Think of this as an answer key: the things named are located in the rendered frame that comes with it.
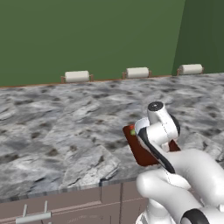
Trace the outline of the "mauve cupboard door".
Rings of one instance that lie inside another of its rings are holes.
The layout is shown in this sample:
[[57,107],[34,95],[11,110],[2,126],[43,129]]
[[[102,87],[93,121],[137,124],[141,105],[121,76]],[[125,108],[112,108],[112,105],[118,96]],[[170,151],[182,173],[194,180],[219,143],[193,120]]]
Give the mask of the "mauve cupboard door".
[[139,194],[135,181],[122,184],[119,224],[135,224],[146,206],[147,199]]

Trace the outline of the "mauve drawer front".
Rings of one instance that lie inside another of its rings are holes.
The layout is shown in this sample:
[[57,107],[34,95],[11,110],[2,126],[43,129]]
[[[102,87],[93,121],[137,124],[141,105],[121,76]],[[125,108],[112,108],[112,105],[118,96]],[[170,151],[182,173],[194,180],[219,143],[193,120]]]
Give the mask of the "mauve drawer front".
[[119,224],[121,185],[106,185],[85,190],[21,199],[0,204],[0,224],[16,224],[26,215],[52,213],[51,219],[28,224]]

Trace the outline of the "red-brown tray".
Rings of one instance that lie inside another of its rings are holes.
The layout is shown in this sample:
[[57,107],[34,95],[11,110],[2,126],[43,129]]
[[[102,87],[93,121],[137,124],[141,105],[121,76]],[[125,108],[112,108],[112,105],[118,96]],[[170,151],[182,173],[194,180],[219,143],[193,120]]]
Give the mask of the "red-brown tray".
[[[122,128],[136,162],[141,166],[161,164],[158,154],[153,154],[150,150],[145,149],[140,144],[140,139],[138,138],[137,133],[131,133],[132,130],[132,125],[124,126]],[[148,127],[146,130],[149,134],[149,139],[155,144],[167,144],[169,152],[180,151],[180,148],[176,142],[167,138],[164,130],[161,130],[160,128],[151,129],[150,127]]]

